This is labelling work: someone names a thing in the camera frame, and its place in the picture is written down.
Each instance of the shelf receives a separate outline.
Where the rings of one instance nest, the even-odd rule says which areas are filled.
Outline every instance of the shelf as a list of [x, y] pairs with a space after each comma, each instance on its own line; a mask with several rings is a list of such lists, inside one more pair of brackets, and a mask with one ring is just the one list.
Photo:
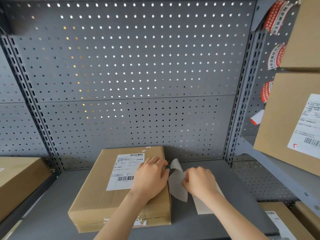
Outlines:
[[24, 214], [34, 205], [54, 183], [58, 177], [57, 171], [47, 178], [32, 194], [30, 194], [13, 212], [0, 222], [0, 239], [2, 239], [11, 228], [23, 217]]
[[249, 154], [320, 217], [320, 177], [253, 148], [256, 136], [238, 136], [235, 155]]
[[[268, 236], [278, 230], [259, 207], [254, 196], [223, 160], [181, 163], [182, 169], [202, 166], [210, 169], [226, 199], [250, 222]], [[96, 232], [79, 234], [68, 217], [68, 210], [77, 196], [89, 169], [63, 172], [34, 209], [21, 222], [10, 240], [92, 240]], [[169, 226], [143, 227], [131, 231], [129, 239], [229, 239], [214, 214], [198, 215], [191, 195], [188, 202], [171, 198]]]

